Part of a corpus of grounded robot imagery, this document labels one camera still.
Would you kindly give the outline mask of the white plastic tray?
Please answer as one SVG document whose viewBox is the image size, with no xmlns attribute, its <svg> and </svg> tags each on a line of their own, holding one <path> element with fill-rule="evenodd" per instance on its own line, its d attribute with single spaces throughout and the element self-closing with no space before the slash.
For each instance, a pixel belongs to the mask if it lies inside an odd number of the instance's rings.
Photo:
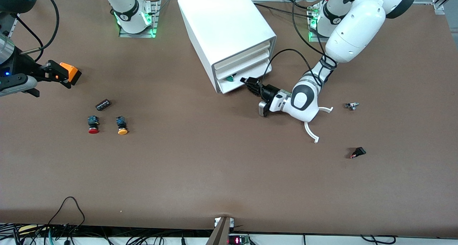
<svg viewBox="0 0 458 245">
<path fill-rule="evenodd" d="M 229 92 L 231 92 L 231 91 L 243 86 L 244 83 L 242 83 L 240 81 L 240 79 L 242 77 L 245 77 L 245 78 L 248 78 L 248 77 L 256 77 L 256 78 L 262 77 L 264 72 L 265 72 L 265 69 L 268 67 L 268 63 L 269 63 L 269 60 L 266 59 L 266 60 L 264 60 L 262 62 L 259 62 L 259 63 L 255 64 L 255 65 L 247 67 L 247 69 L 244 69 L 244 70 L 241 70 L 241 71 L 239 71 L 237 73 L 234 73 L 234 74 L 236 74 L 234 82 L 227 81 L 225 79 L 226 77 L 223 77 L 221 80 L 217 80 L 220 92 L 223 93 L 223 94 L 226 94 L 226 93 L 229 93 Z"/>
</svg>

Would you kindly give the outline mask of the red push button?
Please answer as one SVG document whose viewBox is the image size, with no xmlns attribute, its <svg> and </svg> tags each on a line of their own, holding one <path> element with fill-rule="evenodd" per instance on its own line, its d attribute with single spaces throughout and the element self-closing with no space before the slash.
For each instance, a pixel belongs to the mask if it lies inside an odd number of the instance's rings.
<svg viewBox="0 0 458 245">
<path fill-rule="evenodd" d="M 89 116 L 87 118 L 87 124 L 89 126 L 88 133 L 97 134 L 99 133 L 99 118 L 95 115 Z"/>
</svg>

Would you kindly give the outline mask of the yellow push button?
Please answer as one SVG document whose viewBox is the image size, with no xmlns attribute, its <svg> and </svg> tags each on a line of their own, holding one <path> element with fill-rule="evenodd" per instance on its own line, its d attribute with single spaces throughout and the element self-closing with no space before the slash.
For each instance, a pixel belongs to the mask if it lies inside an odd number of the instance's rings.
<svg viewBox="0 0 458 245">
<path fill-rule="evenodd" d="M 118 126 L 118 134 L 126 135 L 128 133 L 127 122 L 124 116 L 116 117 L 116 124 Z"/>
</svg>

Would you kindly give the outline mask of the white curved plastic clip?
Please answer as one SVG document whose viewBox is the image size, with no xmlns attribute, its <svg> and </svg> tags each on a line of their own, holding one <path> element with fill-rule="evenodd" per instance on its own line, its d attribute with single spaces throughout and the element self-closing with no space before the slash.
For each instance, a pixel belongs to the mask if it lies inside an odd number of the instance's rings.
<svg viewBox="0 0 458 245">
<path fill-rule="evenodd" d="M 318 111 L 324 111 L 326 113 L 331 113 L 333 110 L 333 107 L 318 107 Z M 313 142 L 316 144 L 319 142 L 319 136 L 316 136 L 314 132 L 311 131 L 308 122 L 304 122 L 304 128 L 306 133 L 313 139 Z"/>
</svg>

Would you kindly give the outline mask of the red LED display device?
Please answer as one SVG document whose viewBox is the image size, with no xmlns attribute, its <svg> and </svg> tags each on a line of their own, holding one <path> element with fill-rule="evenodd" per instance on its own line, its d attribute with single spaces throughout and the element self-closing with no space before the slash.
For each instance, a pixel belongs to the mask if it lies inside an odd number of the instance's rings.
<svg viewBox="0 0 458 245">
<path fill-rule="evenodd" d="M 249 235 L 228 235 L 227 245 L 250 245 Z"/>
</svg>

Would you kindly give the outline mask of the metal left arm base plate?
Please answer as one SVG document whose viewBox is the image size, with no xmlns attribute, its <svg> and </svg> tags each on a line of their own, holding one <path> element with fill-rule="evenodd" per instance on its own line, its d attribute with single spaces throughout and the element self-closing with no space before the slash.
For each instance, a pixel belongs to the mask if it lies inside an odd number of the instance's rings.
<svg viewBox="0 0 458 245">
<path fill-rule="evenodd" d="M 322 42 L 326 42 L 336 25 L 332 25 L 331 21 L 325 16 L 323 2 L 314 4 L 313 10 L 307 11 L 307 15 L 312 16 L 312 18 L 308 19 L 309 41 L 317 42 L 318 38 L 320 38 Z"/>
</svg>

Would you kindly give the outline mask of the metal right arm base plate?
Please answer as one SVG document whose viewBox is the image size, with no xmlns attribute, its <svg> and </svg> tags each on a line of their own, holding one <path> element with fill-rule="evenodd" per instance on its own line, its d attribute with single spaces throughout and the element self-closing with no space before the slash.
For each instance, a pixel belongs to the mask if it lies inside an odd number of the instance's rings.
<svg viewBox="0 0 458 245">
<path fill-rule="evenodd" d="M 141 24 L 145 26 L 142 31 L 138 33 L 129 33 L 117 19 L 119 26 L 119 37 L 123 38 L 155 38 L 159 23 L 159 10 L 161 8 L 161 0 L 142 2 L 142 6 L 139 8 L 139 15 L 142 18 Z"/>
</svg>

